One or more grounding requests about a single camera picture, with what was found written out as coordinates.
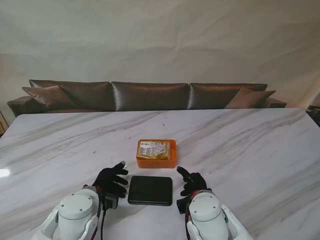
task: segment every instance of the sofa cushion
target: sofa cushion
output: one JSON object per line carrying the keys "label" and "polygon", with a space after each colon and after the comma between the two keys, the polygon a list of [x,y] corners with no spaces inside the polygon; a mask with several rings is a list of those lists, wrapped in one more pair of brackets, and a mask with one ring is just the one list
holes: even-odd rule
{"label": "sofa cushion", "polygon": [[61,87],[81,109],[114,111],[115,103],[110,82],[72,82],[52,80],[29,80],[31,87]]}
{"label": "sofa cushion", "polygon": [[38,103],[47,109],[72,109],[76,105],[69,99],[64,90],[59,86],[49,87],[22,87]]}
{"label": "sofa cushion", "polygon": [[57,109],[44,111],[43,114],[65,114],[65,113],[97,113],[104,112],[98,109],[81,109],[81,108],[72,108],[72,109]]}
{"label": "sofa cushion", "polygon": [[252,91],[241,88],[225,109],[258,109],[276,91]]}
{"label": "sofa cushion", "polygon": [[264,91],[260,83],[191,83],[188,109],[223,109],[241,88]]}
{"label": "sofa cushion", "polygon": [[116,111],[186,110],[187,83],[112,82]]}

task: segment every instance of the orange container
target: orange container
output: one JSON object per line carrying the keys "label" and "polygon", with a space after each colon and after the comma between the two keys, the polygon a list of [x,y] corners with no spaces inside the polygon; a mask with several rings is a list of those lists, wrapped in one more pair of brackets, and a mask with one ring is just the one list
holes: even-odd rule
{"label": "orange container", "polygon": [[137,155],[139,152],[140,142],[142,141],[169,141],[170,157],[169,159],[139,159],[136,157],[139,168],[141,169],[174,169],[177,165],[177,144],[172,139],[141,139],[138,142]]}

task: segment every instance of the black tablet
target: black tablet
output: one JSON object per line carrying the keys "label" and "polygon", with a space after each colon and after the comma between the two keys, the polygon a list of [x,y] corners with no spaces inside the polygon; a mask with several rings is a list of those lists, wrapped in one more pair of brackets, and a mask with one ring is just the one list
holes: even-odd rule
{"label": "black tablet", "polygon": [[172,179],[163,176],[133,176],[128,203],[135,205],[172,205]]}

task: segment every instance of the beige wall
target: beige wall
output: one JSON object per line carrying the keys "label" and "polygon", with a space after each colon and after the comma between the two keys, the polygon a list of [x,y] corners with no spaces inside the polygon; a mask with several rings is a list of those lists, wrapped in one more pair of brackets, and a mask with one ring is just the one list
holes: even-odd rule
{"label": "beige wall", "polygon": [[0,110],[28,79],[320,90],[319,0],[1,0]]}

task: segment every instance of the black cable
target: black cable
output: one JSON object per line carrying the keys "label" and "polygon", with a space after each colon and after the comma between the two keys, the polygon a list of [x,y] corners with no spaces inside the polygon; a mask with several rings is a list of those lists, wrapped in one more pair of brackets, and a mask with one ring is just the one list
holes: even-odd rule
{"label": "black cable", "polygon": [[101,230],[100,230],[100,238],[101,240],[104,240],[104,222],[105,222],[105,216],[106,216],[107,209],[103,205],[103,215],[102,215],[102,221],[101,221]]}

